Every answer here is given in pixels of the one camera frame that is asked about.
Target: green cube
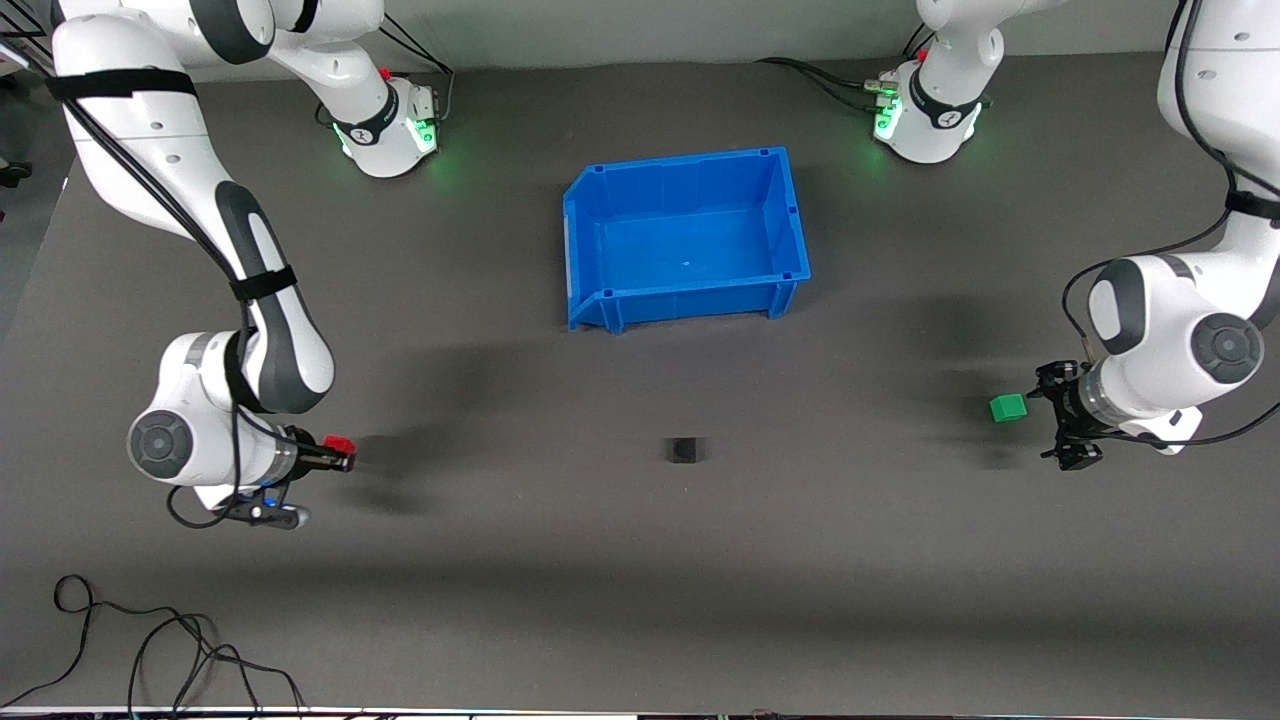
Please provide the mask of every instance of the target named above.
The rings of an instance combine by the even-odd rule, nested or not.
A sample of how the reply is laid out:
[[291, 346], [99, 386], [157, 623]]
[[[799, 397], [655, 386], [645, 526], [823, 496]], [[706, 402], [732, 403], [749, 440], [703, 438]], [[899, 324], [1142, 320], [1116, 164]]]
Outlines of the green cube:
[[1027, 402], [1020, 395], [1001, 395], [991, 400], [991, 416], [997, 423], [1011, 423], [1027, 416]]

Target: robotic arm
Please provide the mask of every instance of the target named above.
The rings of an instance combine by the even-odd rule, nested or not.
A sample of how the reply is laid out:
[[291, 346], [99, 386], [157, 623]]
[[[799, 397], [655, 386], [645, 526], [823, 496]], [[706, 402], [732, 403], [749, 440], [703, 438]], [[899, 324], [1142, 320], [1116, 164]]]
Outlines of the robotic arm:
[[[927, 54], [883, 73], [874, 137], [915, 163], [941, 163], [972, 137], [979, 97], [1004, 58], [1005, 20], [1065, 0], [916, 0], [937, 33]], [[1143, 442], [1174, 455], [1199, 428], [1199, 405], [1243, 386], [1263, 357], [1260, 333], [1280, 313], [1280, 8], [1183, 0], [1160, 79], [1166, 122], [1231, 174], [1222, 241], [1203, 252], [1124, 258], [1089, 293], [1107, 357], [1037, 370], [1032, 397], [1053, 404], [1046, 457], [1064, 470], [1102, 457], [1094, 439]]]
[[[239, 331], [169, 345], [155, 397], [129, 430], [129, 457], [174, 492], [193, 487], [211, 523], [296, 528], [307, 511], [284, 502], [288, 484], [312, 469], [351, 470], [355, 447], [333, 437], [317, 445], [259, 414], [314, 407], [333, 384], [333, 356], [262, 208], [218, 160], [184, 70], [270, 56], [312, 87], [347, 155], [375, 177], [404, 173], [435, 150], [434, 96], [387, 82], [349, 42], [381, 22], [380, 0], [61, 0], [61, 10], [51, 90], [77, 101], [191, 215], [246, 315]], [[108, 204], [196, 240], [70, 111], [68, 124]]]
[[881, 73], [879, 83], [873, 85], [887, 90], [890, 99], [873, 137], [913, 163], [950, 159], [973, 137], [982, 92], [1005, 59], [998, 26], [1062, 3], [1066, 0], [915, 0], [920, 19], [937, 37], [922, 54], [928, 60], [911, 58]]
[[1033, 395], [1053, 402], [1059, 423], [1046, 455], [1064, 470], [1100, 460], [1091, 441], [1112, 428], [1178, 454], [1199, 427], [1198, 405], [1239, 388], [1261, 365], [1260, 331], [1280, 313], [1280, 193], [1265, 179], [1280, 177], [1280, 95], [1258, 90], [1275, 77], [1280, 9], [1184, 3], [1160, 109], [1231, 173], [1226, 229], [1211, 250], [1124, 258], [1098, 275], [1089, 318], [1108, 356], [1037, 370]]

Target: gray table surface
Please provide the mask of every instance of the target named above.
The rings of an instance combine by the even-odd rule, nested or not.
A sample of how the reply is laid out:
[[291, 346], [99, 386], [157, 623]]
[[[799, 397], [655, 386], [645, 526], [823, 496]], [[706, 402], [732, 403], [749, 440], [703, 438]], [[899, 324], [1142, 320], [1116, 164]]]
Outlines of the gray table surface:
[[[365, 464], [294, 488], [298, 532], [165, 516], [124, 433], [164, 346], [234, 305], [77, 169], [0, 361], [3, 694], [73, 653], [49, 596], [76, 571], [212, 615], [316, 705], [1275, 717], [1280, 429], [1066, 475], [1037, 457], [1047, 407], [987, 418], [1079, 355], [1057, 310], [1075, 269], [1221, 206], [1156, 110], [1158, 67], [1011, 59], [933, 168], [782, 68], [467, 73], [443, 152], [393, 181], [311, 124], [301, 83], [201, 87], [337, 355], [303, 424]], [[585, 165], [767, 145], [790, 150], [814, 268], [790, 315], [566, 331], [559, 199]], [[709, 459], [664, 462], [671, 436]], [[150, 624], [104, 615], [32, 702], [123, 702]], [[157, 643], [143, 700], [188, 661]], [[223, 670], [201, 700], [241, 694]]]

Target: blue plastic bin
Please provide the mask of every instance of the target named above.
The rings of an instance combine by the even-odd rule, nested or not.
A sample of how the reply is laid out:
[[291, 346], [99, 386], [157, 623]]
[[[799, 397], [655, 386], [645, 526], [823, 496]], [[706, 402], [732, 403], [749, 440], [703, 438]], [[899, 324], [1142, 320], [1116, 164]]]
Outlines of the blue plastic bin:
[[782, 147], [594, 165], [564, 193], [568, 327], [767, 311], [809, 279]]

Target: green led light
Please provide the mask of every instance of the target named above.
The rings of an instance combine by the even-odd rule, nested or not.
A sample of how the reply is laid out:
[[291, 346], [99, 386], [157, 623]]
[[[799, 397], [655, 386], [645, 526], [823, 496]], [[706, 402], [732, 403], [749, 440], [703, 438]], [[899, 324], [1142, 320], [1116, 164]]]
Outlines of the green led light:
[[973, 109], [973, 120], [969, 122], [969, 129], [964, 131], [965, 140], [973, 137], [973, 131], [974, 128], [978, 127], [978, 115], [980, 114], [982, 114], [982, 102], [978, 102], [978, 106]]
[[902, 117], [902, 99], [895, 97], [887, 108], [881, 109], [881, 119], [876, 123], [876, 137], [890, 140], [897, 129], [897, 120]]
[[347, 147], [347, 138], [342, 135], [342, 131], [338, 129], [338, 123], [333, 124], [333, 133], [338, 136], [338, 142], [342, 143], [342, 154], [351, 158], [351, 147]]
[[430, 120], [415, 120], [404, 118], [404, 127], [408, 128], [410, 137], [422, 154], [435, 150], [435, 127]]

